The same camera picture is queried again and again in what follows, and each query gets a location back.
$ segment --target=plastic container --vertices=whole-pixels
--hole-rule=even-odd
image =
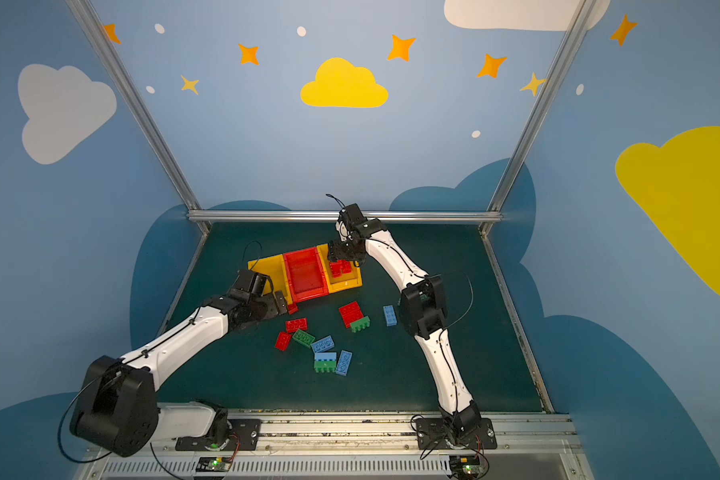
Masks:
[[[360,269],[354,266],[351,262],[345,262],[342,264],[342,270],[348,270],[348,273],[342,273],[339,276],[334,277],[331,273],[331,263],[328,262],[328,244],[317,245],[317,250],[320,252],[320,260],[322,261],[322,269],[326,272],[326,283],[328,284],[328,292],[336,293],[342,290],[348,290],[362,285],[362,277],[360,276]]]
[[[288,304],[294,303],[294,299],[291,296],[291,291],[288,288],[288,274],[286,272],[286,263],[282,258],[282,255],[268,256],[267,258],[259,259],[259,263],[255,260],[248,262],[248,268],[254,272],[260,274],[269,275],[272,279],[272,284],[275,286],[275,292],[282,290],[283,296],[286,298]],[[271,292],[269,288],[269,282],[266,283],[264,293]]]
[[[294,302],[303,302],[330,293],[317,247],[282,255],[286,264],[288,287]]]

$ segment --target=yellow star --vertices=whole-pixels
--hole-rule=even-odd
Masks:
[[[254,65],[259,64],[259,61],[256,60],[256,50],[259,50],[259,47],[246,48],[240,44],[237,44],[237,46],[240,47],[240,52],[242,52],[242,58],[240,58],[240,65],[244,63],[252,63]]]
[[[120,39],[117,37],[117,35],[115,35],[115,24],[105,25],[104,31],[106,32],[106,36],[109,37],[112,42],[121,44]]]
[[[483,69],[480,70],[480,73],[478,73],[478,78],[484,75],[490,75],[491,77],[496,78],[496,75],[499,74],[499,67],[506,59],[507,57],[493,58],[490,55],[485,55],[485,65],[483,65]]]
[[[636,27],[636,23],[632,23],[629,20],[626,19],[626,15],[624,15],[624,20],[621,21],[621,25],[619,25],[619,29],[614,32],[610,36],[611,40],[618,40],[619,46],[624,44],[624,38],[632,31],[634,27]]]
[[[393,58],[402,58],[406,62],[408,61],[408,50],[410,49],[411,45],[413,45],[413,42],[415,42],[415,38],[409,38],[408,40],[401,40],[400,38],[392,36],[392,51],[389,53],[389,58],[387,60],[392,60]]]
[[[189,80],[184,78],[184,75],[181,76],[181,79],[184,81],[184,86],[181,89],[182,90],[191,90],[191,91],[195,92],[195,95],[197,95],[197,90],[195,90],[195,85],[200,80],[195,80],[194,82],[190,82]]]
[[[534,92],[534,96],[536,96],[536,91],[538,90],[539,85],[546,82],[546,78],[542,78],[541,80],[536,79],[536,72],[533,72],[530,74],[530,83],[520,89],[520,91],[523,90],[530,90]]]

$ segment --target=dark green table surface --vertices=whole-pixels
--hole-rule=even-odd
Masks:
[[[391,225],[395,241],[430,274],[442,274],[448,296],[451,348],[461,376],[482,411],[538,412],[540,401],[475,226]],[[327,243],[332,224],[214,224],[169,326],[185,319],[207,297],[224,293],[236,278],[243,247],[263,245],[262,256]],[[258,256],[251,246],[248,260]],[[229,408],[294,410],[438,409],[438,395],[424,354],[402,328],[387,327],[384,305],[397,308],[399,292],[373,259],[362,267],[363,285],[299,303],[293,316],[279,316],[208,345],[179,368],[159,390],[162,402],[205,399]],[[338,308],[357,301],[371,326],[344,327]],[[291,341],[275,349],[285,321],[306,317],[318,340],[331,335],[336,348],[353,353],[349,374],[316,373],[312,350]]]

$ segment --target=yellow cloud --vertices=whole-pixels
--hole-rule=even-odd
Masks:
[[[616,176],[677,253],[720,295],[720,127],[694,128],[659,148],[635,144]]]
[[[388,96],[370,70],[344,58],[326,60],[317,69],[315,81],[302,87],[302,101],[313,107],[373,108],[384,105]]]

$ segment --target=toy building block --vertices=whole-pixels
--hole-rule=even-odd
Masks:
[[[288,344],[291,342],[291,336],[288,333],[280,332],[277,336],[277,343],[275,348],[284,352],[288,348]]]
[[[394,307],[392,305],[384,306],[384,317],[387,319],[387,326],[395,326],[398,324],[398,318],[394,315]]]
[[[350,328],[352,328],[352,333],[359,332],[360,330],[367,329],[371,326],[371,319],[364,316],[360,320],[355,320],[354,322],[349,324]]]
[[[358,305],[357,302],[352,302],[348,305],[344,305],[343,307],[338,309],[339,314],[342,316],[342,320],[344,320],[344,326],[349,328],[349,324],[354,322],[355,320],[360,320],[362,318],[362,312],[360,311],[360,305]]]
[[[336,278],[337,276],[342,275],[342,261],[339,260],[338,262],[333,262],[331,265],[331,276],[333,278]]]
[[[315,354],[316,362],[335,362],[336,352],[320,352]]]
[[[349,370],[349,362],[352,360],[352,352],[342,350],[342,355],[338,358],[338,365],[336,365],[336,373],[341,376],[347,376],[347,370]]]
[[[315,353],[324,352],[333,348],[333,339],[328,335],[324,339],[320,339],[312,343],[312,350]]]
[[[332,373],[336,371],[336,360],[318,360],[315,362],[315,371],[317,373]]]
[[[309,348],[312,345],[312,342],[315,341],[315,337],[309,335],[304,330],[297,330],[296,333],[293,334],[293,339],[307,348]]]
[[[297,330],[307,330],[306,318],[286,321],[286,331],[288,333],[294,333]]]

